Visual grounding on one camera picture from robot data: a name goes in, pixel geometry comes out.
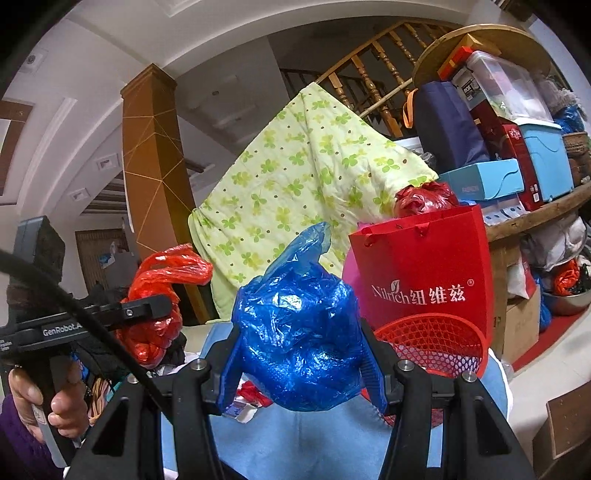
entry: wooden shelf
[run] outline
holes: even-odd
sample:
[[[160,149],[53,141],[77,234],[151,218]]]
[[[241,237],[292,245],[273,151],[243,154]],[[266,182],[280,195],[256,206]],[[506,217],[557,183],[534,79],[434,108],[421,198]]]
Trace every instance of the wooden shelf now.
[[[571,193],[565,195],[543,207],[526,213],[519,218],[500,223],[499,225],[486,227],[488,242],[494,242],[508,236],[518,235],[551,220],[558,219],[591,199],[591,182],[576,187]]]

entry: yellow-green sheet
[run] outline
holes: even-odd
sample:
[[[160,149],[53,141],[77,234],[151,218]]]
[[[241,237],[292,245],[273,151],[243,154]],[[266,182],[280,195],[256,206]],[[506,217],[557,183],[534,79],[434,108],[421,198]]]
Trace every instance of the yellow-green sheet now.
[[[340,276],[358,222],[391,218],[395,194],[437,174],[312,83],[248,145],[189,217],[199,252],[215,267],[213,299],[229,318],[236,292],[306,227],[325,220],[321,259]]]

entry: basket rim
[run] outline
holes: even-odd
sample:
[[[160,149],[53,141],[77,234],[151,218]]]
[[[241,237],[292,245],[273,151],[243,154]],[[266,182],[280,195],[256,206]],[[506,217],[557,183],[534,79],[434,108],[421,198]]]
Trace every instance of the basket rim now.
[[[482,378],[482,375],[484,375],[484,372],[486,370],[486,366],[488,364],[488,347],[486,346],[486,337],[480,331],[480,329],[478,327],[476,327],[476,325],[474,325],[472,322],[470,322],[469,320],[466,320],[463,317],[459,317],[458,315],[452,315],[450,313],[436,313],[436,312],[417,313],[415,315],[408,315],[406,317],[400,317],[399,319],[393,320],[385,325],[382,325],[379,329],[374,331],[374,335],[378,340],[381,340],[379,338],[379,335],[382,332],[390,331],[392,329],[393,325],[395,325],[396,323],[403,323],[403,322],[407,322],[409,320],[420,320],[422,318],[434,317],[434,316],[459,321],[460,323],[463,323],[467,327],[470,327],[478,335],[478,338],[480,339],[480,345],[482,346],[482,360],[480,361],[480,365],[478,366],[478,370],[476,371],[476,376],[478,378]]]

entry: orange bag handle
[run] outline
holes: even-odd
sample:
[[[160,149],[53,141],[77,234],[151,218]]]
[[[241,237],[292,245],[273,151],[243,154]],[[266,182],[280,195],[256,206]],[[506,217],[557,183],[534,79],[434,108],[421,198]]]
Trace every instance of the orange bag handle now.
[[[406,128],[412,128],[414,125],[413,98],[414,92],[416,92],[417,90],[418,88],[415,88],[412,92],[408,94],[407,101],[402,107],[402,119],[404,120],[404,126]]]

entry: navy blue bag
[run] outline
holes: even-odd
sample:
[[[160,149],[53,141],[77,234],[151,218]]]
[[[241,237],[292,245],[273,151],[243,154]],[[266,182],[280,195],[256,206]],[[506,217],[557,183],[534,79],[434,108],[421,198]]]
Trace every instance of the navy blue bag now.
[[[470,110],[451,82],[429,82],[411,92],[404,123],[414,126],[424,152],[437,159],[437,173],[491,159]]]

